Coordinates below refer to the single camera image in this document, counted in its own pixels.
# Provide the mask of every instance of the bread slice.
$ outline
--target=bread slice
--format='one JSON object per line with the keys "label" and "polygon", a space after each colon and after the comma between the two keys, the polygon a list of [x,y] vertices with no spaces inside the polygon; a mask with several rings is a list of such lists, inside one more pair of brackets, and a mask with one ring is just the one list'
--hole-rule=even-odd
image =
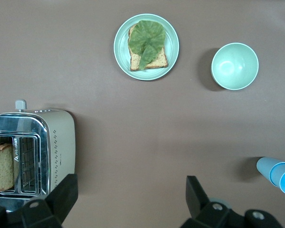
{"label": "bread slice", "polygon": [[[133,25],[128,31],[128,42],[131,39],[131,34],[135,26],[136,24]],[[128,49],[129,49],[129,54],[131,55],[130,70],[137,71],[139,70],[139,63],[140,63],[141,56],[134,54],[129,47]],[[167,67],[167,66],[168,66],[167,56],[165,53],[165,46],[163,46],[161,51],[158,53],[157,58],[153,60],[152,62],[148,63],[145,69],[155,69],[155,68],[162,68],[162,67]]]}
{"label": "bread slice", "polygon": [[6,143],[0,146],[0,191],[14,186],[13,146]]}

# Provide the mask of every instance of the toaster slot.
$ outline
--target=toaster slot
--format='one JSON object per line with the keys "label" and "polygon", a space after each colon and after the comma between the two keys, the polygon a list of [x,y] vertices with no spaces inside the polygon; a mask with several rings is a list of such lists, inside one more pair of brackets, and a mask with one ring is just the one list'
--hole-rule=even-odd
{"label": "toaster slot", "polygon": [[[3,145],[5,143],[10,143],[13,144],[13,137],[11,136],[0,136],[0,145]],[[18,169],[18,162],[16,162],[15,160],[13,161],[13,167],[14,167],[14,182],[16,183],[16,179],[19,175],[19,169]],[[15,192],[14,190],[14,186],[8,190],[5,190],[4,192]]]}
{"label": "toaster slot", "polygon": [[34,137],[20,137],[20,189],[22,193],[34,194],[37,192],[36,139]]}

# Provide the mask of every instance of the sandwich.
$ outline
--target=sandwich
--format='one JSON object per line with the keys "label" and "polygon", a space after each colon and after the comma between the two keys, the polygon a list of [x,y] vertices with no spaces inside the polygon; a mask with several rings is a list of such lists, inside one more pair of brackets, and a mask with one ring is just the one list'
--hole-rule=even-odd
{"label": "sandwich", "polygon": [[167,67],[165,38],[165,29],[158,22],[141,20],[134,24],[128,31],[130,70]]}

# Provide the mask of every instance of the lettuce leaf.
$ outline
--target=lettuce leaf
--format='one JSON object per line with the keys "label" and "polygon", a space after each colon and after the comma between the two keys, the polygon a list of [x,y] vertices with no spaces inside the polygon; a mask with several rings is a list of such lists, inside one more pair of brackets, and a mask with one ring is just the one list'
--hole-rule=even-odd
{"label": "lettuce leaf", "polygon": [[163,26],[155,21],[141,20],[134,27],[128,46],[132,52],[141,56],[139,69],[156,59],[165,43],[166,32]]}

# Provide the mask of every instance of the toaster lever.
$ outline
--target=toaster lever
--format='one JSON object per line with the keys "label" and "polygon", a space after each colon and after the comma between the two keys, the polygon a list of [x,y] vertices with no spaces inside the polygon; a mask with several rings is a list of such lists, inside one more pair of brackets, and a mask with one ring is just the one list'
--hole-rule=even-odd
{"label": "toaster lever", "polygon": [[23,99],[16,100],[15,109],[18,109],[20,113],[23,112],[24,110],[27,109],[27,102]]}

